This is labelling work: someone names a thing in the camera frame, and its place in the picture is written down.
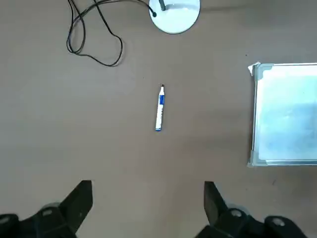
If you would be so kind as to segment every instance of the lamp base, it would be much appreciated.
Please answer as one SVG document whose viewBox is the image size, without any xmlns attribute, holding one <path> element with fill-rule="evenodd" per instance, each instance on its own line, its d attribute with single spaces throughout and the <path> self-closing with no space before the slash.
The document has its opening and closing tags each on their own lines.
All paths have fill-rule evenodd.
<svg viewBox="0 0 317 238">
<path fill-rule="evenodd" d="M 160 30 L 169 34 L 187 31 L 196 22 L 200 12 L 200 0 L 164 0 L 166 10 L 162 11 L 159 0 L 150 0 L 149 5 L 157 16 L 150 16 Z"/>
</svg>

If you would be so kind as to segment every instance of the whiteboard marker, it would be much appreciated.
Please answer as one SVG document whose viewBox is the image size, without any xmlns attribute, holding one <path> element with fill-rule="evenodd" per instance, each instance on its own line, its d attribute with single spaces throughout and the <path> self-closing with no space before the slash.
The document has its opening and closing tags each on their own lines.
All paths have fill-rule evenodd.
<svg viewBox="0 0 317 238">
<path fill-rule="evenodd" d="M 158 94 L 158 113 L 157 113 L 157 122 L 155 125 L 156 131 L 160 131 L 162 129 L 164 101 L 165 101 L 164 84 L 162 84 L 160 87 L 160 92 Z"/>
</svg>

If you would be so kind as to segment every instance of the small whiteboard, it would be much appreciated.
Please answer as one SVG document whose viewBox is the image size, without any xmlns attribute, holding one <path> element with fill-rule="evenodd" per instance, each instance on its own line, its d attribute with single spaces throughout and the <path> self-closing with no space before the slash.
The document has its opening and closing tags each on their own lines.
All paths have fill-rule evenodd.
<svg viewBox="0 0 317 238">
<path fill-rule="evenodd" d="M 249 165 L 317 165 L 317 63 L 257 63 L 252 76 Z"/>
</svg>

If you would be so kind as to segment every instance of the black cable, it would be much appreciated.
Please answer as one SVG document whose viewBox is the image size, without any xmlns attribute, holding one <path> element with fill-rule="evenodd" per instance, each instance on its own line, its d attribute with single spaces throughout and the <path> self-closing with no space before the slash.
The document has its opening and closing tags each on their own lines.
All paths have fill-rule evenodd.
<svg viewBox="0 0 317 238">
<path fill-rule="evenodd" d="M 69 27 L 68 36 L 67 36 L 67 40 L 66 40 L 66 47 L 67 47 L 68 52 L 70 52 L 71 54 L 77 55 L 77 56 L 89 57 L 89 58 L 93 59 L 94 61 L 96 61 L 96 62 L 98 62 L 98 63 L 100 63 L 100 64 L 102 64 L 104 66 L 108 66 L 108 67 L 116 66 L 116 64 L 119 62 L 119 60 L 121 59 L 121 56 L 122 56 L 123 42 L 122 42 L 122 39 L 119 36 L 115 35 L 111 31 L 107 21 L 104 18 L 104 15 L 102 14 L 102 12 L 101 12 L 101 10 L 99 8 L 99 5 L 105 4 L 105 3 L 110 3 L 110 2 L 117 2 L 119 0 L 100 0 L 100 1 L 93 0 L 94 3 L 92 5 L 90 5 L 88 8 L 86 8 L 85 10 L 83 10 L 82 12 L 79 11 L 79 9 L 78 9 L 77 5 L 75 4 L 74 0 L 67 0 L 67 1 L 68 1 L 69 6 L 70 6 L 70 10 L 71 10 L 71 24 L 70 24 L 70 27 Z M 142 0 L 136 0 L 136 1 L 144 4 L 150 10 L 150 12 L 152 13 L 153 17 L 156 17 L 157 14 L 152 10 L 152 8 L 147 3 L 145 3 Z M 86 25 L 85 25 L 85 21 L 84 21 L 84 16 L 89 11 L 94 9 L 95 7 L 97 8 L 97 11 L 98 11 L 98 13 L 100 15 L 100 18 L 104 22 L 104 24 L 105 24 L 106 28 L 108 29 L 109 33 L 111 35 L 113 35 L 114 37 L 116 37 L 120 41 L 120 53 L 119 53 L 117 59 L 111 64 L 103 63 L 100 60 L 96 59 L 94 56 L 81 53 L 82 50 L 84 49 L 85 42 L 86 42 Z M 76 25 L 77 25 L 77 23 L 79 21 L 82 23 L 82 26 L 83 26 L 83 38 L 82 38 L 81 44 L 78 47 L 78 49 L 74 49 L 72 44 L 71 44 L 71 36 L 72 36 L 74 28 L 76 27 Z"/>
</svg>

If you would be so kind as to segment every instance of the pen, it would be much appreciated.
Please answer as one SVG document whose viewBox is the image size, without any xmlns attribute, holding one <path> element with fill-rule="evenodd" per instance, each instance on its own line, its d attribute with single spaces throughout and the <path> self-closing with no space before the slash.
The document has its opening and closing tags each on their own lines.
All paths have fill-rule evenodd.
<svg viewBox="0 0 317 238">
<path fill-rule="evenodd" d="M 158 94 L 158 113 L 157 113 L 157 122 L 155 125 L 155 130 L 160 131 L 162 129 L 162 118 L 163 118 L 163 108 L 164 108 L 164 84 L 160 87 L 160 92 Z"/>
</svg>

